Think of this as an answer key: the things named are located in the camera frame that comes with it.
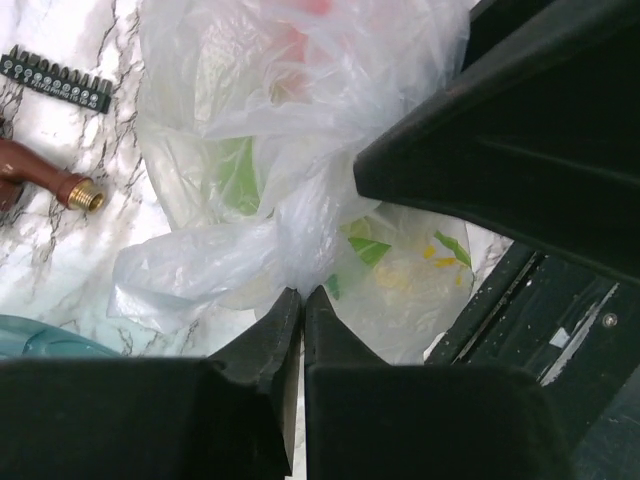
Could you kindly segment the black screwdriver bit holder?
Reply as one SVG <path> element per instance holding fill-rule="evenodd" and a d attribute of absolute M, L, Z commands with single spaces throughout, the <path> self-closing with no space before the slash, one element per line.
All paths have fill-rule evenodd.
<path fill-rule="evenodd" d="M 97 75 L 69 68 L 14 45 L 1 56 L 1 74 L 51 98 L 107 114 L 113 83 Z"/>

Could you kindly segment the red fake fruit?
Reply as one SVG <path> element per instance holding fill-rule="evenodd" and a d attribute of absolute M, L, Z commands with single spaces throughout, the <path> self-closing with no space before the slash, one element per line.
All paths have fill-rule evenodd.
<path fill-rule="evenodd" d="M 279 60 L 287 67 L 293 67 L 296 74 L 302 74 L 306 67 L 309 37 L 304 29 L 309 22 L 328 15 L 333 4 L 331 0 L 264 1 L 277 21 L 284 24 L 277 40 L 277 49 L 281 50 Z"/>

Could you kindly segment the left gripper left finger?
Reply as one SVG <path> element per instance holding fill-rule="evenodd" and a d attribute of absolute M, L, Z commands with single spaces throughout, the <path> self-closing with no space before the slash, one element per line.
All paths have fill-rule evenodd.
<path fill-rule="evenodd" d="M 282 479 L 293 471 L 302 301 L 207 357 L 1 359 L 5 479 Z"/>

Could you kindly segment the translucent white plastic bag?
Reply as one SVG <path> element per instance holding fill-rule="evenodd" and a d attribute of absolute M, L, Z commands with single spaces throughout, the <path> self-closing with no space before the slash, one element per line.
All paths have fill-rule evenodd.
<path fill-rule="evenodd" d="M 361 197 L 357 155 L 460 70 L 463 1 L 333 1 L 306 67 L 264 1 L 147 1 L 136 136 L 171 230 L 117 257 L 108 312 L 160 332 L 323 288 L 393 364 L 417 364 L 474 282 L 464 222 Z"/>

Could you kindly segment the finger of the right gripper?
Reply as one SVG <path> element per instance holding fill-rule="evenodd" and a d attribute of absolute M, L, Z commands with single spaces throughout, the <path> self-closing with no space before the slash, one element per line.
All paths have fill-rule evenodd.
<path fill-rule="evenodd" d="M 358 192 L 639 280 L 639 5 L 481 1 L 460 74 L 362 151 Z"/>

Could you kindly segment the teal transparent plastic tray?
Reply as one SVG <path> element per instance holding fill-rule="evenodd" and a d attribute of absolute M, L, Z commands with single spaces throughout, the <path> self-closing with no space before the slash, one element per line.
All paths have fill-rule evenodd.
<path fill-rule="evenodd" d="M 1 316 L 1 359 L 111 358 L 120 354 L 85 337 L 32 319 Z"/>

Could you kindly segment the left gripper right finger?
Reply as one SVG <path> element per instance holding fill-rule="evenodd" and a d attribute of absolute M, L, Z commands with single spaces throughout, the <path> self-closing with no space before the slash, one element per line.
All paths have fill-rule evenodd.
<path fill-rule="evenodd" d="M 392 366 L 337 316 L 305 306 L 306 471 L 311 479 L 570 479 L 542 387 L 484 366 Z"/>

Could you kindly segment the black metal base rail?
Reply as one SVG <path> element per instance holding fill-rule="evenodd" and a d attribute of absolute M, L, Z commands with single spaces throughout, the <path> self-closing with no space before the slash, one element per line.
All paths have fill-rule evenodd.
<path fill-rule="evenodd" d="M 577 478 L 638 478 L 638 288 L 515 243 L 425 361 L 530 374 Z"/>

